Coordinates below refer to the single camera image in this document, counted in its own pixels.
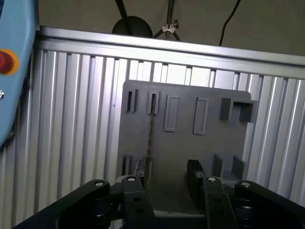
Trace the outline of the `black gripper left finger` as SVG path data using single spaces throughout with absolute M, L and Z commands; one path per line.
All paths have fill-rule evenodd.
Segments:
M 108 229 L 121 219 L 124 229 L 155 229 L 155 214 L 144 189 L 148 157 L 135 174 L 113 185 L 95 179 L 16 225 L 17 229 Z

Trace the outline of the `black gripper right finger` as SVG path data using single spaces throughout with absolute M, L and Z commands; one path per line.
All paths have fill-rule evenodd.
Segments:
M 187 188 L 208 229 L 303 229 L 305 208 L 249 180 L 230 187 L 187 162 Z

